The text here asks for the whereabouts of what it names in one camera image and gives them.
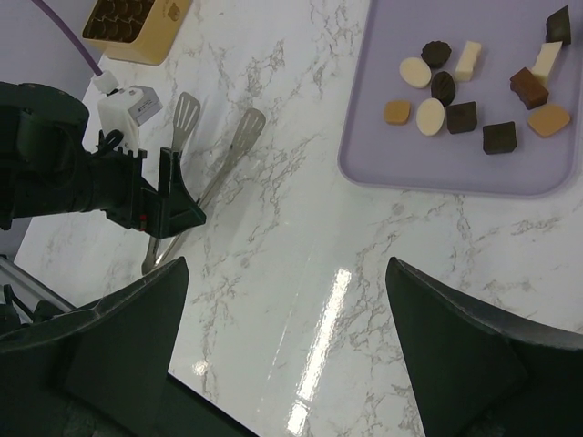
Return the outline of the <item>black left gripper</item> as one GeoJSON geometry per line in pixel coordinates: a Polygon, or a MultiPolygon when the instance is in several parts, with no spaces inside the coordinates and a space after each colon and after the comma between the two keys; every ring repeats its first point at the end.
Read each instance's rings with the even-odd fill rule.
{"type": "MultiPolygon", "coordinates": [[[[83,146],[89,111],[51,86],[1,85],[1,228],[14,219],[120,208],[138,186],[145,153],[126,156],[123,138],[100,134],[97,152],[83,146]]],[[[163,147],[159,158],[158,237],[202,226],[206,214],[182,176],[181,154],[163,147]]]]}

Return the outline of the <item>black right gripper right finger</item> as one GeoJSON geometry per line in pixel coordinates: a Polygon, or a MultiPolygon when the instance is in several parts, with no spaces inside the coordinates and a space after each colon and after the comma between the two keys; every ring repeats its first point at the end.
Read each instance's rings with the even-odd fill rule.
{"type": "Polygon", "coordinates": [[[397,259],[385,283],[427,436],[579,436],[582,337],[397,259]]]}

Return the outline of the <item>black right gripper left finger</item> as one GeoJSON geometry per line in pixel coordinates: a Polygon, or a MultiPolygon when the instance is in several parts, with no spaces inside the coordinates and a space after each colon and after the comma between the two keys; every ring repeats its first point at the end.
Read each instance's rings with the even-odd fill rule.
{"type": "Polygon", "coordinates": [[[158,416],[189,283],[184,259],[1,338],[1,433],[59,436],[77,406],[132,436],[158,416]]]}

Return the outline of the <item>steel slotted tongs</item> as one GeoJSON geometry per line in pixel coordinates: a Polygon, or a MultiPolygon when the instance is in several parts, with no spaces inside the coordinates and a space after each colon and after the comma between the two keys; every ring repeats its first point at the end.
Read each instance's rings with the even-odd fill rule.
{"type": "MultiPolygon", "coordinates": [[[[198,207],[205,210],[219,194],[220,188],[230,173],[238,166],[256,144],[266,124],[266,116],[254,107],[247,109],[237,126],[230,147],[225,153],[221,166],[197,201],[198,207]]],[[[173,237],[163,252],[159,251],[160,240],[150,238],[145,258],[141,264],[141,273],[146,275],[169,260],[186,237],[186,231],[173,237]]]]}

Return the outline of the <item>white oval chocolate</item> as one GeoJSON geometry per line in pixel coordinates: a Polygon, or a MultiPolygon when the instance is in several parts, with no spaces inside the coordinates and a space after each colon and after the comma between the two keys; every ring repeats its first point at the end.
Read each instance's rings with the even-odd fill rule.
{"type": "Polygon", "coordinates": [[[432,72],[428,64],[420,57],[407,57],[399,65],[401,78],[409,86],[423,89],[429,85],[432,72]]]}
{"type": "Polygon", "coordinates": [[[418,130],[427,137],[436,135],[445,121],[445,107],[436,98],[424,100],[417,108],[415,123],[418,130]]]}

